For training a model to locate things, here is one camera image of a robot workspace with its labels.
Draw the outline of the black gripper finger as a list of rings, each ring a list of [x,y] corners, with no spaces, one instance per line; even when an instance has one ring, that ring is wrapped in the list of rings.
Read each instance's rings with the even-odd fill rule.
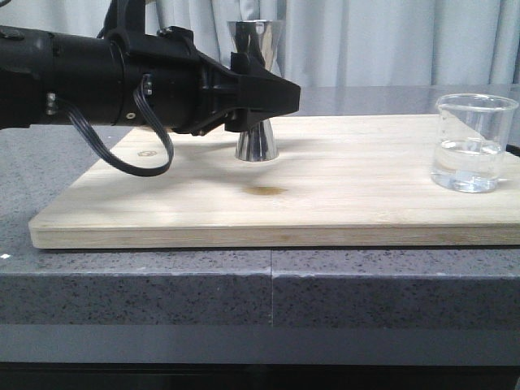
[[[233,73],[243,76],[260,77],[264,66],[254,57],[246,53],[231,52],[230,69]]]
[[[299,110],[301,87],[273,77],[241,76],[232,103],[232,117],[225,120],[228,132],[246,132],[272,117]]]

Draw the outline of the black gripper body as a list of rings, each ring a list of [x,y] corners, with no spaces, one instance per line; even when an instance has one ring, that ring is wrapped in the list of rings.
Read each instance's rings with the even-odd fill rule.
[[[197,50],[192,31],[171,26],[152,36],[119,26],[106,39],[119,47],[130,88],[146,78],[145,96],[173,132],[203,136],[237,118],[240,76]]]

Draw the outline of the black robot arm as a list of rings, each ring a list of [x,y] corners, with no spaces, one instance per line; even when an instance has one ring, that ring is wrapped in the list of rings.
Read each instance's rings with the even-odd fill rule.
[[[65,124],[67,115],[47,102],[53,94],[91,124],[140,126],[133,93],[143,75],[154,113],[180,134],[244,132],[299,107],[299,86],[250,55],[235,53],[225,67],[197,50],[188,29],[146,34],[142,1],[113,1],[101,38],[2,27],[1,125]]]

